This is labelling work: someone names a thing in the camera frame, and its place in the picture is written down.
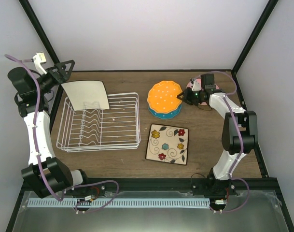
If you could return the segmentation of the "pink round plate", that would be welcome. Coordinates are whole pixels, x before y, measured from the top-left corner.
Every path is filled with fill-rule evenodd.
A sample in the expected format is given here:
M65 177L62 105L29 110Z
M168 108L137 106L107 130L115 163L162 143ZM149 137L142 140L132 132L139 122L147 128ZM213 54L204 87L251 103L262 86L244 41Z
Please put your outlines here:
M202 85L198 79L187 84L184 96L190 105L208 105L211 93L219 89L216 84Z

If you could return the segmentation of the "orange dotted scalloped plate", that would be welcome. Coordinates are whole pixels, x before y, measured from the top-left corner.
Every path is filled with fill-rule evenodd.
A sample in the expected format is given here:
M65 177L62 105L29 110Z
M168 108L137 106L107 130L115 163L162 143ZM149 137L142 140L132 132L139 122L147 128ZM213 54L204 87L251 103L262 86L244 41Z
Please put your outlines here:
M147 103L156 113L167 114L181 105L182 101L177 98L180 93L181 86L176 82L161 81L149 90Z

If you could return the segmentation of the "teal dotted plate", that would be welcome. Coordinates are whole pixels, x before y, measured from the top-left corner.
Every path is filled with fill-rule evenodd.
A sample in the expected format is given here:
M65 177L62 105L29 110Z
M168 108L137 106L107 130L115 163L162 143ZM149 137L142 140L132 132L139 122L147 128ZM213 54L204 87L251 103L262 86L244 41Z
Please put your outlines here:
M159 119L172 119L180 113L181 108L182 108L182 105L180 104L176 110L173 110L168 113L158 113L155 110L151 109L150 107L148 107L148 110L154 117L157 117Z

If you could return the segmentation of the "cream square plate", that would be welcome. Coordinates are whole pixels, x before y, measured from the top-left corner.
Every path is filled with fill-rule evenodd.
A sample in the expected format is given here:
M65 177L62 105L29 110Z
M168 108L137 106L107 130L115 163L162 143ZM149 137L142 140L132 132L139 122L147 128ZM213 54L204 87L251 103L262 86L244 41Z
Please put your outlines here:
M108 95L102 81L73 81L63 83L61 86L65 90L74 111L110 109Z

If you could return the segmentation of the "square floral plate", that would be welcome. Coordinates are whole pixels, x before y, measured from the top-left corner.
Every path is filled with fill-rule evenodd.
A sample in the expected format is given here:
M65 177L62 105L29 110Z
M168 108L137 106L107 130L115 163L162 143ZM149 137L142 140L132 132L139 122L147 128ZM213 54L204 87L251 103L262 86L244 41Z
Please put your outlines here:
M186 165L188 148L189 130L187 128L152 124L145 158L157 162Z

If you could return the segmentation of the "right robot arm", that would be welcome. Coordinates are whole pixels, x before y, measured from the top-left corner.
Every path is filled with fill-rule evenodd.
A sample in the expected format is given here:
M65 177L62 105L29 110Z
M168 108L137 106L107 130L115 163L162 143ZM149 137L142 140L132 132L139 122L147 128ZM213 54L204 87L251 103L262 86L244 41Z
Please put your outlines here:
M192 78L177 98L188 105L205 103L224 120L222 131L223 152L211 168L206 188L213 195L219 194L233 180L233 172L240 161L258 144L257 115L247 111L230 99L237 87L226 92L215 84L215 72L211 71Z

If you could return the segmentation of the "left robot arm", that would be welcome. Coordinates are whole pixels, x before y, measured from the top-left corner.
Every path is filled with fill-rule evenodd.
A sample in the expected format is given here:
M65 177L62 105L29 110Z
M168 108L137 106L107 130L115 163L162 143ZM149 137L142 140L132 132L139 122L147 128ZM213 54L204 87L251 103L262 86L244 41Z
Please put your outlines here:
M91 183L85 172L81 169L71 171L55 156L48 100L45 98L54 86L68 81L75 62L56 63L48 69L44 69L39 61L34 61L34 65L35 71L22 63L7 74L17 91L14 101L28 130L30 154L28 166L21 171L22 177L40 198L56 197L57 192L71 188L86 195Z

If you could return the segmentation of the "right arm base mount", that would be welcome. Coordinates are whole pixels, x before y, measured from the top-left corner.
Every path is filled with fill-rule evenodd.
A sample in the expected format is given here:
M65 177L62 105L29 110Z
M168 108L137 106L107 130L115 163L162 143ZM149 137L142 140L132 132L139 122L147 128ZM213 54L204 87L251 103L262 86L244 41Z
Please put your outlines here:
M198 178L191 181L192 192L194 195L203 195L207 198L223 198L229 192L232 185L231 180L210 181L206 178Z

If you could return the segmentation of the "black front frame rail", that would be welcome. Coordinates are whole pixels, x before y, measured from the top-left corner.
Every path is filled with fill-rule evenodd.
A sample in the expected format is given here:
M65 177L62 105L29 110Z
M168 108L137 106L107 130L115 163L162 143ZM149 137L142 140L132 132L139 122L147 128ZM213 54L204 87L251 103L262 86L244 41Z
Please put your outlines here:
M87 186L82 184L76 187L67 187L64 183L56 181L49 184L54 193L63 190L67 195L86 196L100 195L103 196L108 192L126 192L126 191L178 191L192 192L191 181L195 178L115 178L109 180L107 178L90 178L87 180ZM232 180L229 193L238 190L277 190L279 184L276 178L245 178L241 180Z

